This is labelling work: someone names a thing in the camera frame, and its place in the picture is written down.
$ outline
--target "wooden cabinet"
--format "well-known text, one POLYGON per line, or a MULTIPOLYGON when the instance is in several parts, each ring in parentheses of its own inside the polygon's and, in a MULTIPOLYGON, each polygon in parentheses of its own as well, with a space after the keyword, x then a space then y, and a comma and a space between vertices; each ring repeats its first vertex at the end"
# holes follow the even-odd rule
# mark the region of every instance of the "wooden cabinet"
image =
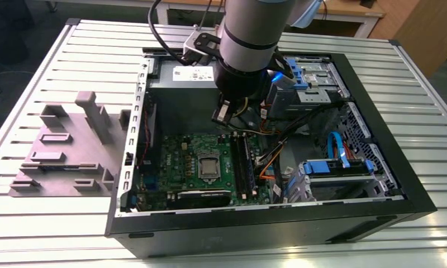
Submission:
POLYGON ((377 0, 385 11, 369 38, 400 42, 429 76, 447 59, 447 0, 377 0))

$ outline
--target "green circuit board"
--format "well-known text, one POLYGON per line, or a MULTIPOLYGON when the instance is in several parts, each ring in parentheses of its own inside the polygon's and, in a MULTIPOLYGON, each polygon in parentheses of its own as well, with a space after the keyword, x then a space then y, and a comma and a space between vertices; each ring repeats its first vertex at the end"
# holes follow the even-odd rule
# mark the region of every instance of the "green circuit board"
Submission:
MULTIPOLYGON (((247 138, 253 156, 260 155, 259 139, 247 138)), ((247 199, 237 196, 229 135, 164 136, 161 144, 161 163, 157 176, 157 191, 145 193, 152 199, 150 210, 165 209, 165 192, 178 190, 228 190, 232 192, 231 206, 269 203, 267 187, 257 189, 257 195, 247 199), (220 176, 212 181, 198 178, 198 156, 219 158, 220 176)))

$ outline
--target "blue led light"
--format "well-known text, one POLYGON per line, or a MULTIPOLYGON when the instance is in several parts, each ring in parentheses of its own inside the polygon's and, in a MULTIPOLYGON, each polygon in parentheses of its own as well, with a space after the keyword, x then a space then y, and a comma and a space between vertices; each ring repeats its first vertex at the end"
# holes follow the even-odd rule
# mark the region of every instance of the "blue led light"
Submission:
POLYGON ((275 83, 280 78, 283 77, 283 73, 277 72, 273 79, 271 79, 271 82, 275 83))

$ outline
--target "table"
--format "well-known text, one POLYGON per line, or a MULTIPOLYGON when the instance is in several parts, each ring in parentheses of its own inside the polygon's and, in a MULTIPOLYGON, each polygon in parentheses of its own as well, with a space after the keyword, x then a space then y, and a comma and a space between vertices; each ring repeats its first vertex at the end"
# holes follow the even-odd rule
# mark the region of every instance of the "table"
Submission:
MULTIPOLYGON (((152 0, 54 0, 56 2, 69 3, 86 3, 86 4, 109 4, 114 6, 130 7, 150 7, 152 0)), ((212 0, 209 11, 216 12, 221 0, 212 0)), ((348 21, 357 22, 360 26, 353 37, 367 38, 372 28, 379 20, 385 15, 384 10, 375 2, 372 8, 368 9, 359 5, 359 1, 353 0, 325 0, 328 6, 327 20, 329 21, 348 21)), ((52 12, 56 11, 56 5, 46 1, 48 8, 52 12)), ((158 24, 168 25, 168 10, 182 9, 204 11, 206 8, 208 0, 162 0, 156 8, 158 24)), ((317 10, 315 19, 323 19, 324 8, 323 5, 317 10)))
MULTIPOLYGON (((157 31, 170 47, 181 47, 192 29, 157 26, 157 31)), ((0 264, 447 267, 447 106, 403 49, 384 40, 285 33, 279 47, 345 54, 438 206, 427 217, 356 243, 141 261, 117 241, 102 237, 110 198, 8 197, 8 185, 42 125, 37 114, 45 104, 62 103, 66 112, 80 111, 73 104, 77 91, 94 90, 108 113, 130 108, 142 46, 157 46, 145 24, 69 20, 49 49, 0 129, 0 264)))

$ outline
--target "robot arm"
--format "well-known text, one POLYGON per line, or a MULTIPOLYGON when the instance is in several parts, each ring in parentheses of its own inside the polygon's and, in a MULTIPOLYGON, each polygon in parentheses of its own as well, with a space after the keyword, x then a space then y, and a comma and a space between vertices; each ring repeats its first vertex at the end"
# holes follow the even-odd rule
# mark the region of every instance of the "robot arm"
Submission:
POLYGON ((196 31, 184 43, 184 56, 168 53, 184 65, 205 65, 216 58, 215 84, 220 103, 212 120, 225 125, 239 101, 263 89, 268 71, 293 79, 288 63, 277 52, 277 42, 287 23, 305 27, 323 0, 225 0, 225 18, 219 37, 196 31))

